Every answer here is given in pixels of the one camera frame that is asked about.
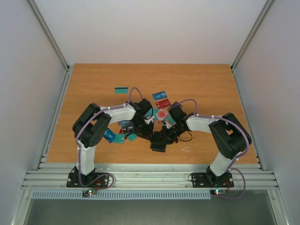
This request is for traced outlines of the black leather card holder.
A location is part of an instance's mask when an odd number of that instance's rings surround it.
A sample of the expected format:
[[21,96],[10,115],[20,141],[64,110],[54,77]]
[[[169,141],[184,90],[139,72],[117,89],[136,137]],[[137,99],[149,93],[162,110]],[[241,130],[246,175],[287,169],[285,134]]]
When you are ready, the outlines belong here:
[[166,144],[162,141],[160,132],[154,131],[150,141],[150,149],[156,152],[165,152]]

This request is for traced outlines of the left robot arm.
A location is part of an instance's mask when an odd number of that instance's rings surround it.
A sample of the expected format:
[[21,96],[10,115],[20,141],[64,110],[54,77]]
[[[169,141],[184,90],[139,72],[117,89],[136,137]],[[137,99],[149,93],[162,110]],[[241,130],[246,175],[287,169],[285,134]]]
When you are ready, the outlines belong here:
[[81,116],[73,124],[72,130],[78,149],[78,158],[75,173],[78,182],[88,187],[94,182],[94,156],[96,145],[102,138],[112,142],[116,134],[108,126],[127,120],[132,128],[130,134],[150,141],[153,137],[153,116],[147,118],[146,113],[152,110],[150,101],[142,99],[138,103],[127,101],[122,105],[100,107],[93,103],[88,105]]

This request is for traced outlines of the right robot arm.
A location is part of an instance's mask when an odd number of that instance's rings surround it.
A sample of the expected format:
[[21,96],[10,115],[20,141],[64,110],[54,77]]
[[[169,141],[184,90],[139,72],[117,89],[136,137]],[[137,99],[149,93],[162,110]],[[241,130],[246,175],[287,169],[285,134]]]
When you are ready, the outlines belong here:
[[180,104],[181,102],[174,103],[169,109],[175,124],[171,127],[164,126],[156,134],[155,142],[165,147],[178,142],[184,132],[200,131],[212,134],[218,154],[208,166],[206,177],[209,184],[217,186],[232,165],[247,154],[252,139],[233,113],[223,116],[199,115],[196,112],[186,114]]

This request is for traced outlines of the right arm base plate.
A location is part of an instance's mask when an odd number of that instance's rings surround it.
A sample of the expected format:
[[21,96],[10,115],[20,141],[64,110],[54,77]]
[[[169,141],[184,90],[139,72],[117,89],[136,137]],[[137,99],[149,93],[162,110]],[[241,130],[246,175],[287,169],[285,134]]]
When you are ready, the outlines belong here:
[[194,188],[233,188],[234,182],[232,174],[225,172],[221,176],[207,174],[205,172],[194,172],[190,174]]

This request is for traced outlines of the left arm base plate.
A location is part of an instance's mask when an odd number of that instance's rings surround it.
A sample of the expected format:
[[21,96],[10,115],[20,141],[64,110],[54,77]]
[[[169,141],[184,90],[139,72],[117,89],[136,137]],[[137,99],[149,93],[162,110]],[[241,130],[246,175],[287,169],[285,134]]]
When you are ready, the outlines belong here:
[[106,188],[110,177],[107,173],[95,172],[91,175],[81,175],[82,185],[79,182],[79,174],[71,172],[67,178],[66,187],[68,188]]

